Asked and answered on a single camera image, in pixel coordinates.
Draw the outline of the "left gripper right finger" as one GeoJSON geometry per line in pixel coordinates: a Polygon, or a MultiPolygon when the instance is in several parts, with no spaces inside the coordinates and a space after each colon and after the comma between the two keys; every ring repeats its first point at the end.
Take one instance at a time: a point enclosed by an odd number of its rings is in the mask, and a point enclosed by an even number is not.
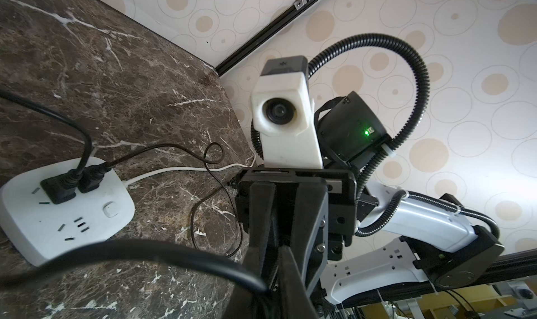
{"type": "Polygon", "coordinates": [[[278,249],[278,303],[280,318],[317,318],[289,246],[278,249]]]}

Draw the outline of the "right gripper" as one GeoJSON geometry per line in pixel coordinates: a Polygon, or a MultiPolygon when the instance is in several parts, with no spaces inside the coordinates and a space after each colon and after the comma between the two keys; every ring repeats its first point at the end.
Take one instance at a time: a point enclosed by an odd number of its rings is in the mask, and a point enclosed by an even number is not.
{"type": "Polygon", "coordinates": [[[239,221],[250,236],[244,265],[267,285],[274,283],[276,202],[280,235],[291,234],[290,246],[300,278],[306,295],[312,295],[327,265],[327,256],[329,260],[341,260],[343,248],[352,243],[357,209],[354,174],[342,169],[256,167],[241,171],[235,186],[239,221]],[[310,182],[313,179],[323,180],[310,182]]]}

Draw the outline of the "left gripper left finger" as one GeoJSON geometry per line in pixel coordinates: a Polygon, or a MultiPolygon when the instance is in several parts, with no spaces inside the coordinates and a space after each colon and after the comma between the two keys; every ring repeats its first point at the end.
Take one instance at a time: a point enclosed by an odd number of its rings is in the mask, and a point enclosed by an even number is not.
{"type": "Polygon", "coordinates": [[[268,318],[267,291],[258,292],[235,286],[222,318],[268,318]]]}

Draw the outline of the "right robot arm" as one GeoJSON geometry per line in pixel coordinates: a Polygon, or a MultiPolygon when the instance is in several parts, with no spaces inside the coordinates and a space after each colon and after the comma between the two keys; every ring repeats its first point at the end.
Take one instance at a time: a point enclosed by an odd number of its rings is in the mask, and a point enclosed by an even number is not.
{"type": "Polygon", "coordinates": [[[271,283],[285,273],[275,255],[287,249],[299,277],[290,294],[334,305],[394,284],[460,288],[479,278],[504,249],[494,220],[450,195],[371,180],[421,122],[429,91],[422,57],[390,35],[348,37],[311,60],[268,60],[251,97],[251,136],[264,165],[240,173],[236,196],[250,235],[246,265],[271,283]],[[413,110],[394,137],[356,93],[319,109],[310,101],[308,80],[362,47],[398,54],[415,77],[413,110]]]}

